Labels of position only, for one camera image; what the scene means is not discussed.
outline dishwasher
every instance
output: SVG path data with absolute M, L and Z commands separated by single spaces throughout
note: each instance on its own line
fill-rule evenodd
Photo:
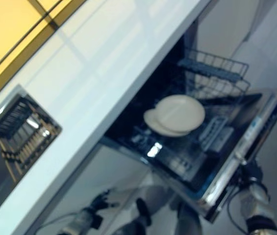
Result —
M 253 160 L 277 121 L 277 89 L 249 90 L 248 65 L 186 49 L 168 54 L 105 134 L 105 144 L 143 162 L 189 206 L 213 222 L 238 184 L 239 167 Z M 200 127 L 162 136 L 143 119 L 169 95 L 197 99 Z

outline plate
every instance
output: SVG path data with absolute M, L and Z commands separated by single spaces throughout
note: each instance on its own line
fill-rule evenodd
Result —
M 167 128 L 163 127 L 155 117 L 155 109 L 149 109 L 144 113 L 144 121 L 147 126 L 157 132 L 160 135 L 167 136 L 167 137 L 181 137 L 186 136 L 189 134 L 189 131 L 186 132 L 175 132 L 168 130 Z
M 205 118 L 202 104 L 183 94 L 162 99 L 155 110 L 156 120 L 174 132 L 190 132 L 199 127 Z

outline white countertop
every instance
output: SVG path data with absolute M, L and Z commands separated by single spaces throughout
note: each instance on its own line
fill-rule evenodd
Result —
M 209 0 L 88 0 L 0 92 L 21 85 L 63 128 L 0 207 L 24 234 Z

